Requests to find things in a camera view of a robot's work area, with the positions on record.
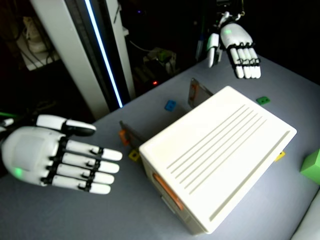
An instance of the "blue light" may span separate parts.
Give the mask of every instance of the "blue light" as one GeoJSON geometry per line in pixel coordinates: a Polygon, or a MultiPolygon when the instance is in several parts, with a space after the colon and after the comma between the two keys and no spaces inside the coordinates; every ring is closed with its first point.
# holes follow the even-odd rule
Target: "blue light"
{"type": "Polygon", "coordinates": [[[109,73],[109,76],[110,76],[110,79],[111,79],[111,83],[112,83],[112,87],[113,87],[116,99],[118,101],[119,107],[122,108],[123,105],[122,105],[122,102],[121,102],[121,98],[120,98],[120,95],[119,95],[119,92],[118,92],[118,89],[117,89],[117,85],[116,85],[116,82],[115,82],[115,79],[114,79],[114,75],[112,74],[112,71],[111,71],[111,68],[110,68],[110,64],[109,64],[109,61],[108,61],[108,58],[107,58],[107,54],[106,54],[106,50],[105,50],[104,44],[102,43],[102,39],[101,39],[100,32],[99,32],[99,29],[98,29],[98,26],[97,26],[97,23],[96,23],[95,15],[94,15],[94,12],[92,11],[92,8],[91,8],[90,0],[84,0],[84,1],[85,1],[86,8],[88,10],[89,16],[90,16],[90,20],[91,20],[91,23],[92,23],[92,26],[93,26],[93,29],[94,29],[94,33],[95,33],[96,39],[98,40],[98,44],[99,44],[99,47],[100,47],[100,50],[101,50],[101,53],[102,53],[102,57],[103,57],[106,69],[107,69],[107,71],[109,73]]]}

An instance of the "blue block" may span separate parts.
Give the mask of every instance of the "blue block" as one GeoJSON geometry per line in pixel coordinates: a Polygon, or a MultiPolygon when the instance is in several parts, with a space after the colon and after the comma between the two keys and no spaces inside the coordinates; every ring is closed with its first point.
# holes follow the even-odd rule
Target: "blue block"
{"type": "Polygon", "coordinates": [[[167,110],[167,111],[169,111],[169,112],[172,112],[172,111],[175,109],[176,104],[177,104],[177,103],[176,103],[175,101],[169,100],[169,101],[166,103],[164,109],[167,110]]]}

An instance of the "white plastic container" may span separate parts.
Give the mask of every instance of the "white plastic container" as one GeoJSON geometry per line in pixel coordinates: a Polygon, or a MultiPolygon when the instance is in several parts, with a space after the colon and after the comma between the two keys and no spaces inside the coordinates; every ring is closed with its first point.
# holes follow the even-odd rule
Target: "white plastic container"
{"type": "Polygon", "coordinates": [[[227,86],[139,150],[168,207],[192,234],[211,234],[296,133],[227,86]]]}

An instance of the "gray table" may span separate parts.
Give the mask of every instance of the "gray table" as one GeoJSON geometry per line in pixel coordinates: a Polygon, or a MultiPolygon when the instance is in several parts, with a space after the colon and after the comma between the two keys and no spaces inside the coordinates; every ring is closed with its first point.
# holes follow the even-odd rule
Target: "gray table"
{"type": "Polygon", "coordinates": [[[95,123],[98,132],[76,139],[119,150],[124,158],[109,195],[0,179],[0,239],[4,240],[188,240],[195,239],[162,202],[118,137],[123,120],[150,138],[185,113],[191,78],[212,92],[230,85],[297,129],[286,156],[271,165],[211,235],[196,239],[288,240],[318,186],[300,175],[306,155],[320,147],[320,86],[262,58],[261,79],[236,79],[226,55],[211,69],[201,62],[95,123]],[[173,112],[164,109],[177,102],[173,112]]]}

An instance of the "white box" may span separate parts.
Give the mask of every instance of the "white box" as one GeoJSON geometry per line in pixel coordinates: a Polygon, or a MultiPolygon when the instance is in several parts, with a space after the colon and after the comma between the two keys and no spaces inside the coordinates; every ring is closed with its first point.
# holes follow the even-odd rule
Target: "white box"
{"type": "Polygon", "coordinates": [[[211,234],[296,133],[226,86],[139,150],[171,210],[192,234],[211,234]]]}

